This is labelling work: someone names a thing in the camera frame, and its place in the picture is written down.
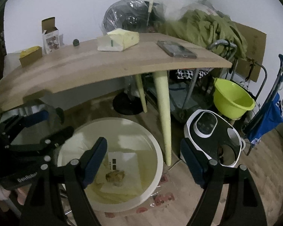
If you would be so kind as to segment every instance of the screw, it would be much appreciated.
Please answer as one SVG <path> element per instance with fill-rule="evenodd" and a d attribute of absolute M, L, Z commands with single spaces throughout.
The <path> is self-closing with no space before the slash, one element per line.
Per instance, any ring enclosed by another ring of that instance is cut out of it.
<path fill-rule="evenodd" d="M 73 160 L 71 160 L 70 164 L 75 166 L 75 165 L 79 164 L 79 160 L 78 159 L 73 159 Z"/>
<path fill-rule="evenodd" d="M 49 162 L 51 160 L 49 155 L 45 155 L 44 156 L 44 161 Z"/>
<path fill-rule="evenodd" d="M 209 163 L 210 163 L 212 166 L 215 166 L 215 165 L 218 164 L 218 162 L 217 162 L 216 160 L 214 160 L 214 159 L 211 159 L 211 160 L 209 161 Z"/>
<path fill-rule="evenodd" d="M 47 164 L 43 164 L 42 166 L 41 166 L 41 169 L 42 170 L 46 170 L 48 168 L 48 165 Z"/>
<path fill-rule="evenodd" d="M 240 165 L 240 169 L 243 170 L 243 171 L 245 171 L 245 170 L 247 169 L 247 167 L 246 167 L 246 165 L 243 165 L 243 164 L 242 164 L 242 165 Z"/>

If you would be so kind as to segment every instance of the table leg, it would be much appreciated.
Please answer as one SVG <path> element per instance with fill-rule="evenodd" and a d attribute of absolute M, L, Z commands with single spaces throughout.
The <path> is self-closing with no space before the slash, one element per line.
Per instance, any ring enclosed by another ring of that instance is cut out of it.
<path fill-rule="evenodd" d="M 153 77 L 157 92 L 157 102 L 162 125 L 162 134 L 164 136 L 165 160 L 167 166 L 170 166 L 172 146 L 168 74 L 167 71 L 156 71 L 153 73 Z"/>
<path fill-rule="evenodd" d="M 142 76 L 140 74 L 135 75 L 135 81 L 136 81 L 136 85 L 137 85 L 137 89 L 139 92 L 139 97 L 141 99 L 141 105 L 142 105 L 142 109 L 145 113 L 147 113 L 147 103 L 146 103 L 146 99 L 145 99 L 145 93 L 144 93 L 144 88 L 142 86 L 142 80 L 141 80 Z"/>

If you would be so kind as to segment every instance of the white wall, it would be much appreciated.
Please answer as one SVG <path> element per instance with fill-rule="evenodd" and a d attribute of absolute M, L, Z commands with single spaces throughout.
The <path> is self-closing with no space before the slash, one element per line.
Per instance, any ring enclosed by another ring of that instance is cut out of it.
<path fill-rule="evenodd" d="M 55 16 L 56 26 L 63 34 L 63 42 L 71 44 L 102 35 L 101 22 L 106 9 L 118 0 L 8 0 L 5 6 L 5 41 L 7 52 L 35 45 L 42 46 L 41 20 Z M 156 0 L 185 6 L 198 0 Z M 263 103 L 278 72 L 278 54 L 283 54 L 283 6 L 278 0 L 210 0 L 213 6 L 233 21 L 256 28 L 267 34 L 263 64 L 268 80 L 259 97 Z M 263 80 L 250 84 L 256 93 Z"/>

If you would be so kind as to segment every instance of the cardboard box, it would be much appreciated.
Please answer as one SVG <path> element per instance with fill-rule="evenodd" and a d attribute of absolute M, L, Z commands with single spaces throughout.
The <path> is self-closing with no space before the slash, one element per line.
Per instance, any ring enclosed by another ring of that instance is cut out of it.
<path fill-rule="evenodd" d="M 60 48 L 59 30 L 55 26 L 55 17 L 42 20 L 42 36 L 45 53 Z"/>
<path fill-rule="evenodd" d="M 23 50 L 20 53 L 20 63 L 22 67 L 32 64 L 37 61 L 39 58 L 42 58 L 42 47 L 35 46 L 29 49 Z"/>
<path fill-rule="evenodd" d="M 266 34 L 246 25 L 242 25 L 239 23 L 235 24 L 240 33 L 245 37 L 246 41 L 248 42 L 248 50 L 246 52 L 246 56 L 249 58 L 253 58 L 259 64 L 262 64 L 266 44 Z M 248 61 L 238 59 L 236 73 L 247 77 L 250 72 L 250 69 L 251 66 Z M 257 82 L 260 70 L 261 68 L 259 66 L 254 67 L 250 76 L 250 79 L 252 81 Z"/>

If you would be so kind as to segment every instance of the olive green fabric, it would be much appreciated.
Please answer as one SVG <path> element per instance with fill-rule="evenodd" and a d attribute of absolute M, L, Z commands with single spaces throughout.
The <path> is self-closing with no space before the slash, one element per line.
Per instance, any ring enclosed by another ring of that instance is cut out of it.
<path fill-rule="evenodd" d="M 196 10 L 187 11 L 179 21 L 156 22 L 158 33 L 177 37 L 195 45 L 207 47 L 216 40 L 229 40 L 237 45 L 235 57 L 245 58 L 248 44 L 228 16 L 208 15 Z M 220 55 L 224 46 L 218 46 L 213 52 Z"/>

